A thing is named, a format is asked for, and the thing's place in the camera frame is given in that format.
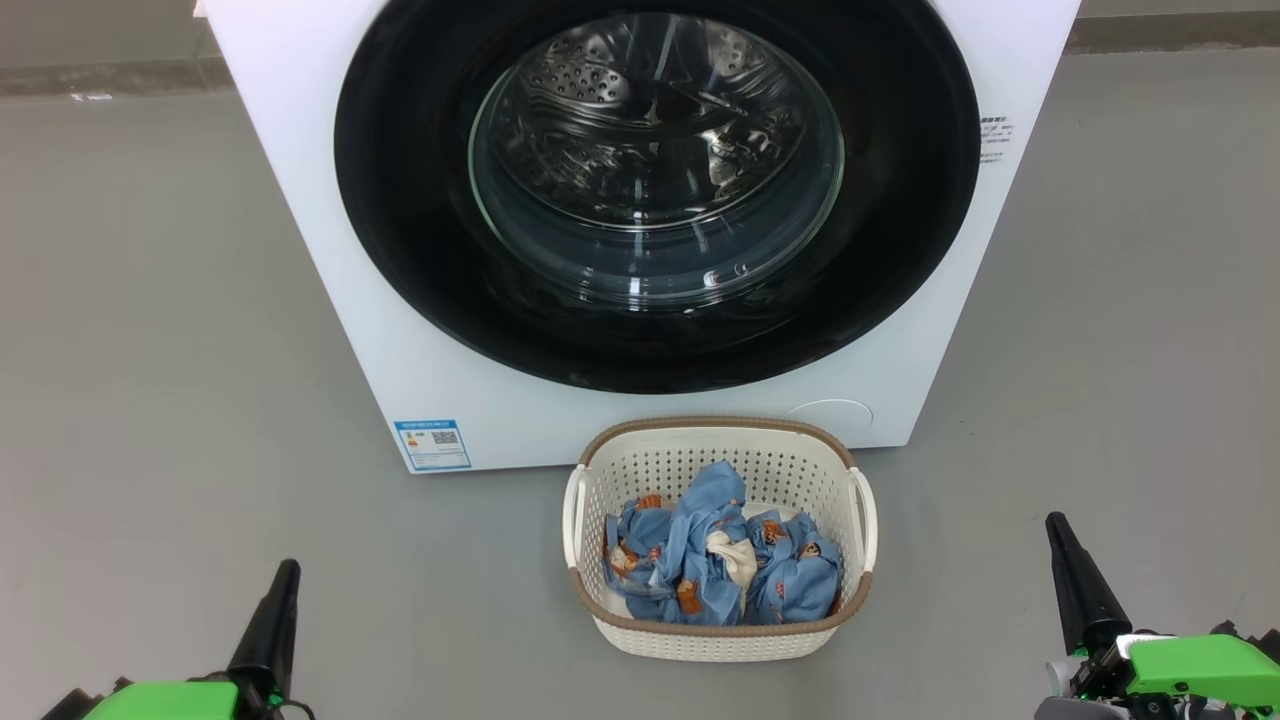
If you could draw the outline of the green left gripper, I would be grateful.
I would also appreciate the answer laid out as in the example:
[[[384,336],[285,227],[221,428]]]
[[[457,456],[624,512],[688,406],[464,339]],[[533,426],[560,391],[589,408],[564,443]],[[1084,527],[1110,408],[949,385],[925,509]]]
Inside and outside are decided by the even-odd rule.
[[[87,719],[284,719],[311,708],[289,700],[301,566],[280,561],[227,666],[228,678],[120,684]]]

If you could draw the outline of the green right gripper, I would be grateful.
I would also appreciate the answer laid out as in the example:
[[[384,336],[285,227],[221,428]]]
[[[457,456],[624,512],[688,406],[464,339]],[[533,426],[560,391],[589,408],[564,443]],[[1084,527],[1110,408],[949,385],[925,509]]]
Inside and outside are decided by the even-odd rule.
[[[1132,621],[1062,512],[1044,519],[1069,659],[1038,719],[1275,719],[1277,633],[1128,634]]]

